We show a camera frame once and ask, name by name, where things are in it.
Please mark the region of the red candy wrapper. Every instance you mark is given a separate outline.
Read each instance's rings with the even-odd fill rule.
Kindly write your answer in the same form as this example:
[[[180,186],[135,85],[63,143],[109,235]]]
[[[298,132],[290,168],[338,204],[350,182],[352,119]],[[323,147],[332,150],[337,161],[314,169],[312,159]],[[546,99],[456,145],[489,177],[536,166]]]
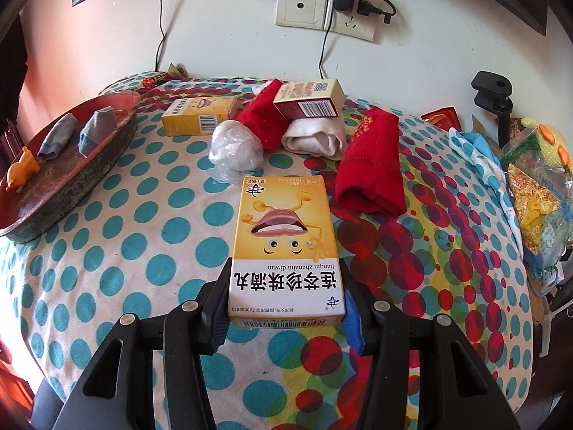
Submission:
[[[143,79],[142,85],[147,90],[155,89],[157,86],[163,85],[165,82],[173,80],[174,77],[168,72],[158,72]]]

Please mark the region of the black clamp stand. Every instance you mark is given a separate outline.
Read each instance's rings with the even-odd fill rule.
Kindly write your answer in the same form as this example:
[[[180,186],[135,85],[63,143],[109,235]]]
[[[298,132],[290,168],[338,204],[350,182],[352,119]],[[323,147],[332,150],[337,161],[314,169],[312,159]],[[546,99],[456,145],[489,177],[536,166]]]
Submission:
[[[475,105],[497,117],[497,143],[503,148],[510,140],[510,119],[513,112],[511,82],[499,74],[479,71],[471,86],[477,91]]]

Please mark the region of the blue grey sock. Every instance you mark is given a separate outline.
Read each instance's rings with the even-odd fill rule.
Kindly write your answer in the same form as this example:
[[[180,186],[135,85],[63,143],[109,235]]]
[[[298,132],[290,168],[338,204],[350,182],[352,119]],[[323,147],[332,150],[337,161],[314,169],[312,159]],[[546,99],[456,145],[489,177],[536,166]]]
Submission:
[[[113,107],[108,106],[95,111],[80,132],[79,153],[88,157],[115,130],[116,117]]]
[[[72,137],[77,123],[75,115],[63,115],[45,136],[38,151],[38,159],[49,161],[58,158]]]

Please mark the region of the maroon and cream box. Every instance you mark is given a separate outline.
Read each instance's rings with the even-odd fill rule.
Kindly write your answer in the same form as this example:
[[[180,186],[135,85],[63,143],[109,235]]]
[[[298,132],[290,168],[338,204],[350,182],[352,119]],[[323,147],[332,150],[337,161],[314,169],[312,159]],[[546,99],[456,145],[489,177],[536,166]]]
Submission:
[[[345,100],[337,79],[320,79],[284,83],[273,103],[286,119],[335,119],[342,115]]]

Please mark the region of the round red tray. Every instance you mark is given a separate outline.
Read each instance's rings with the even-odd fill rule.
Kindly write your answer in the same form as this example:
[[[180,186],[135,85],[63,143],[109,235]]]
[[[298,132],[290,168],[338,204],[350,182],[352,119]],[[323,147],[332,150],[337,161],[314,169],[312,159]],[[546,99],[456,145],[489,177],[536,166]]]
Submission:
[[[131,143],[141,96],[133,90],[103,94],[70,110],[78,120],[59,157],[40,161],[21,191],[1,182],[1,235],[14,243],[28,243],[52,228],[100,182]],[[93,113],[114,109],[116,127],[89,155],[78,149],[80,131]]]

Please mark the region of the blue white patterned cloth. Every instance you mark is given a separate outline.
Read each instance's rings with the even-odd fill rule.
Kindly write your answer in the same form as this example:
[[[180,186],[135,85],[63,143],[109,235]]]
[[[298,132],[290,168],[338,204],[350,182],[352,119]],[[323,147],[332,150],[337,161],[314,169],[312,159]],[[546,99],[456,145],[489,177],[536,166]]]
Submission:
[[[463,159],[472,164],[479,179],[484,185],[493,190],[501,205],[505,220],[510,226],[512,235],[517,244],[517,250],[524,257],[523,239],[517,221],[517,213],[510,199],[505,174],[501,163],[493,153],[487,139],[477,132],[460,132],[454,127],[448,130],[450,147]]]

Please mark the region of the white wall socket plate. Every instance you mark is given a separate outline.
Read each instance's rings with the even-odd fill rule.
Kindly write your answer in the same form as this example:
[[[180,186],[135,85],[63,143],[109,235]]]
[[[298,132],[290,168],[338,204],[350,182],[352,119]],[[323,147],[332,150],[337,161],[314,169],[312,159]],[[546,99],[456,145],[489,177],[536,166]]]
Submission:
[[[382,6],[380,0],[364,1]],[[331,32],[367,42],[374,41],[376,29],[382,23],[381,15],[359,15],[357,12],[359,0],[356,0],[350,13],[333,11],[332,2],[333,0],[279,0],[275,25],[325,31],[331,23]]]

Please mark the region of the white towel sock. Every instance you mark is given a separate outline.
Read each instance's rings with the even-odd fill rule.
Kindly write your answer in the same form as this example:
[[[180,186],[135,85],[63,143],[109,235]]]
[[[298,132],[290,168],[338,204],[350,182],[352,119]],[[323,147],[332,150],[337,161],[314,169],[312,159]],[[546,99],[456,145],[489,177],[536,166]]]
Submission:
[[[342,116],[295,119],[286,130],[281,144],[289,152],[340,161],[347,148]]]

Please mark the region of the yellow cartoon medicine box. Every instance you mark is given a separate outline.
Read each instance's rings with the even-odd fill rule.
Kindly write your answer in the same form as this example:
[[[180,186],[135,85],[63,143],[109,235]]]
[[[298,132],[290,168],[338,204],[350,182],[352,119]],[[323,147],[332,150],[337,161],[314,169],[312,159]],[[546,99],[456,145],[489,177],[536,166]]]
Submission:
[[[324,179],[244,179],[228,315],[242,328],[329,326],[346,313]]]

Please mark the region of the orange toy duck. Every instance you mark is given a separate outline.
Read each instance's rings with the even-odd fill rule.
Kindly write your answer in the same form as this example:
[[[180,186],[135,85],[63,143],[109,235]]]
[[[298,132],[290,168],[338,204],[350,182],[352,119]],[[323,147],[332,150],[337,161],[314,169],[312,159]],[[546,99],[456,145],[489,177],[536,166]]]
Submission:
[[[40,171],[40,165],[28,147],[21,149],[21,155],[17,162],[8,168],[6,189],[19,190],[33,174]]]

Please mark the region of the red snack packet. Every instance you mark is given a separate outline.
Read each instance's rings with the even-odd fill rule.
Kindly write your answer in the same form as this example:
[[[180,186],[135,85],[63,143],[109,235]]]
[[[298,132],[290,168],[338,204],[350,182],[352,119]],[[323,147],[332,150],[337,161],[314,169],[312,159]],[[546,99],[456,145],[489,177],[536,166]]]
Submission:
[[[422,119],[444,131],[449,131],[452,128],[457,131],[462,130],[457,111],[453,107],[444,107],[426,113],[422,115]]]

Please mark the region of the white ball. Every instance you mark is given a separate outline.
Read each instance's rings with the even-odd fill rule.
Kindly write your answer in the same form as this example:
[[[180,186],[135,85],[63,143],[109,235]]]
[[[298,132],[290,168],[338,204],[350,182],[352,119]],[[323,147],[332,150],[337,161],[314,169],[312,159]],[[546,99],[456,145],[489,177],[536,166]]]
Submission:
[[[263,167],[264,153],[260,140],[251,129],[237,120],[228,119],[213,132],[209,160],[214,165],[209,170],[212,178],[234,185]]]

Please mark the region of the red sock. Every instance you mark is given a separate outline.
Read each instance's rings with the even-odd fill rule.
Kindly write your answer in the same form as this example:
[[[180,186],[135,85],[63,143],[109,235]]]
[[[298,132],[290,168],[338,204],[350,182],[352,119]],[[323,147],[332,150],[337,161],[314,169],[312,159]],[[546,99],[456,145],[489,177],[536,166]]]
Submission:
[[[339,206],[364,214],[406,212],[396,115],[378,107],[367,111],[340,162],[335,199]]]
[[[281,147],[281,138],[287,132],[290,120],[274,105],[274,99],[283,82],[274,79],[254,86],[254,98],[244,105],[237,115],[238,122],[248,127],[258,137],[264,152],[272,153]]]

